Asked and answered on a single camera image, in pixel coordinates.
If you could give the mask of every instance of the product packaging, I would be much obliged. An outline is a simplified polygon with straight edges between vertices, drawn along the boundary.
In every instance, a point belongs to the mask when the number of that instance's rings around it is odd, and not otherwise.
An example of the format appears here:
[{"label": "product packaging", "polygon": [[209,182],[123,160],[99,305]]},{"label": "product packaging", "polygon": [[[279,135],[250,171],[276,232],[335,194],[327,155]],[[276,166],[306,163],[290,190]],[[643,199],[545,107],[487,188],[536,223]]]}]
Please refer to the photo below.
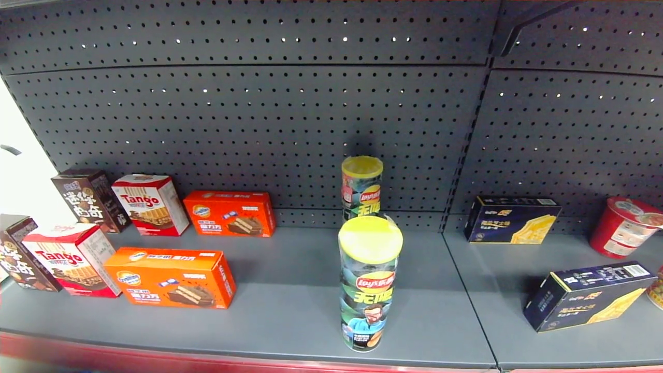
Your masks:
[{"label": "product packaging", "polygon": [[477,196],[465,237],[482,244],[540,244],[561,211],[550,198]]},{"label": "product packaging", "polygon": [[224,309],[237,289],[214,250],[120,248],[105,268],[137,305]]},{"label": "product packaging", "polygon": [[276,228],[266,192],[195,190],[184,206],[198,234],[271,237]]},{"label": "product packaging", "polygon": [[343,340],[369,352],[383,337],[403,235],[391,219],[360,216],[343,224],[338,243]]},{"label": "product packaging", "polygon": [[23,289],[60,291],[58,280],[21,242],[36,228],[27,216],[0,214],[0,265]]},{"label": "product packaging", "polygon": [[374,157],[346,158],[343,171],[343,221],[357,216],[375,216],[380,212],[380,182],[384,169]]},{"label": "product packaging", "polygon": [[115,249],[97,224],[37,228],[25,247],[71,295],[115,298],[121,291],[103,268]]},{"label": "product packaging", "polygon": [[537,332],[616,319],[655,279],[637,261],[550,272],[524,314]]},{"label": "product packaging", "polygon": [[663,228],[661,211],[639,200],[614,196],[608,198],[589,245],[605,256],[621,259],[660,228]]},{"label": "product packaging", "polygon": [[127,175],[113,192],[144,236],[179,236],[189,226],[170,176]]},{"label": "product packaging", "polygon": [[51,180],[79,222],[98,224],[105,233],[130,225],[102,170],[70,169]]}]

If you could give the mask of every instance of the lay's logo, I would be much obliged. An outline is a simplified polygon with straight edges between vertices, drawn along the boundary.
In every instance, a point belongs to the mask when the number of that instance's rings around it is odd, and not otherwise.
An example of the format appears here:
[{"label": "lay's logo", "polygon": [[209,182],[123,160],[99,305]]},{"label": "lay's logo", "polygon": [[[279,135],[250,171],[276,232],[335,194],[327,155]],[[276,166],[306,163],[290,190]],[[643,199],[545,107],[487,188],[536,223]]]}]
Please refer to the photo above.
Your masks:
[{"label": "lay's logo", "polygon": [[138,286],[141,284],[141,276],[130,271],[117,272],[117,280],[129,286]]},{"label": "lay's logo", "polygon": [[396,273],[391,271],[371,272],[357,278],[357,288],[366,293],[382,293],[394,283]]},{"label": "lay's logo", "polygon": [[207,218],[211,214],[211,209],[202,204],[197,204],[194,206],[192,212],[196,216],[200,216],[201,218]]},{"label": "lay's logo", "polygon": [[380,201],[380,186],[371,185],[366,190],[361,193],[359,197],[359,202],[363,204],[371,204]]}]

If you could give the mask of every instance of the tango wafer box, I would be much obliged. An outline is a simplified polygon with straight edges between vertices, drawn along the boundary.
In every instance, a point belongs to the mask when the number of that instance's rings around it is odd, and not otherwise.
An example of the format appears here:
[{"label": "tango wafer box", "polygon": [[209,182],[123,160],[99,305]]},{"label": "tango wafer box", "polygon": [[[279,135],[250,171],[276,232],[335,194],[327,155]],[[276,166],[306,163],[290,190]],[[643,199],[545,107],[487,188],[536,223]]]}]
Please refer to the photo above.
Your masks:
[{"label": "tango wafer box", "polygon": [[540,244],[561,211],[550,198],[477,196],[465,237],[484,244]]},{"label": "tango wafer box", "polygon": [[537,332],[616,319],[654,280],[637,261],[550,272],[525,318]]},{"label": "tango wafer box", "polygon": [[189,226],[170,176],[127,175],[113,192],[144,236],[179,236]]},{"label": "tango wafer box", "polygon": [[25,236],[23,244],[69,294],[120,295],[120,288],[103,268],[115,249],[97,224],[40,227]]},{"label": "tango wafer box", "polygon": [[137,305],[224,309],[237,289],[215,250],[120,248],[104,266]]},{"label": "tango wafer box", "polygon": [[266,192],[195,190],[184,205],[198,234],[271,237],[276,228]]}]

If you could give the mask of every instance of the white wall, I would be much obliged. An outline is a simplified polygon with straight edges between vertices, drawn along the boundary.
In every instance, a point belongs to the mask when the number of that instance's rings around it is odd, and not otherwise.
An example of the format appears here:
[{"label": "white wall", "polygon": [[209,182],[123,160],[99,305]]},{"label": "white wall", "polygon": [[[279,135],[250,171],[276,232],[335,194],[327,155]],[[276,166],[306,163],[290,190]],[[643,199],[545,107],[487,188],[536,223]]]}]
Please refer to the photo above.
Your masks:
[{"label": "white wall", "polygon": [[32,216],[40,226],[76,222],[50,181],[57,175],[7,87],[0,84],[0,213]]}]

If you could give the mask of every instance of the navy blue box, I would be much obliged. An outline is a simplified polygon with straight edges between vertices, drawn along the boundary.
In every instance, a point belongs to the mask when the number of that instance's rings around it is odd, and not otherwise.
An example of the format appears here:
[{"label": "navy blue box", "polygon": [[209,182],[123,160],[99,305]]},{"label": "navy blue box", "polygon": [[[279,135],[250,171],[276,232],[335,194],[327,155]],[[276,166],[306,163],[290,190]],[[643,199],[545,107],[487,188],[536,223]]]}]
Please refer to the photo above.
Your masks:
[{"label": "navy blue box", "polygon": [[550,198],[477,196],[465,237],[484,244],[540,244],[561,211]]},{"label": "navy blue box", "polygon": [[657,278],[637,261],[550,272],[525,318],[537,332],[616,319]]}]

